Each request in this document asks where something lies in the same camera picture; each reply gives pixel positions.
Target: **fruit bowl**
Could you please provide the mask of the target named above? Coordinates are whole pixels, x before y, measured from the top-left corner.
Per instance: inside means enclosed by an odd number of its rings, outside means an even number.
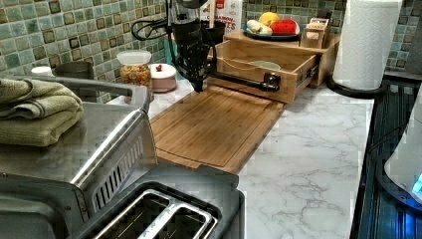
[[[263,35],[263,34],[255,34],[248,30],[248,27],[245,25],[243,26],[243,31],[247,37],[257,39],[257,40],[266,40],[266,41],[297,41],[300,38],[301,33],[295,35]]]

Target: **small wooden box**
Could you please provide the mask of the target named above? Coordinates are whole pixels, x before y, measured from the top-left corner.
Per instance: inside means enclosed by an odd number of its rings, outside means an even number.
[[[330,30],[328,23],[328,19],[312,18],[302,32],[301,47],[325,48]]]
[[[262,82],[266,72],[281,76],[278,92],[262,92],[258,89],[209,78],[208,83],[247,92],[283,103],[292,103],[306,86],[319,86],[333,71],[335,49],[338,39],[330,41],[326,49],[303,48],[299,41],[272,42],[248,38],[242,31],[224,36],[224,42],[217,45],[217,72]],[[251,62],[272,62],[280,70],[257,67]]]

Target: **pink container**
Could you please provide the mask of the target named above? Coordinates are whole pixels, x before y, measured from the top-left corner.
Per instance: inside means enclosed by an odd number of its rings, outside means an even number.
[[[176,88],[176,69],[168,64],[152,64],[149,66],[152,87],[155,93],[166,93]]]

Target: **wooden cutting board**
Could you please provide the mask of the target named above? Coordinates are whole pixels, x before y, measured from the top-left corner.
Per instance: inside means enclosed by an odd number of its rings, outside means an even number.
[[[282,103],[208,86],[151,120],[158,159],[237,173],[282,109]]]

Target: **toaster slot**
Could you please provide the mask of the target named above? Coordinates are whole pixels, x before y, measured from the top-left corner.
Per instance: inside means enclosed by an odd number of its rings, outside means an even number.
[[[129,205],[96,238],[132,239],[139,237],[169,205],[169,200],[145,193]]]
[[[190,239],[196,238],[205,225],[206,218],[188,208],[179,208],[167,221],[154,239]]]

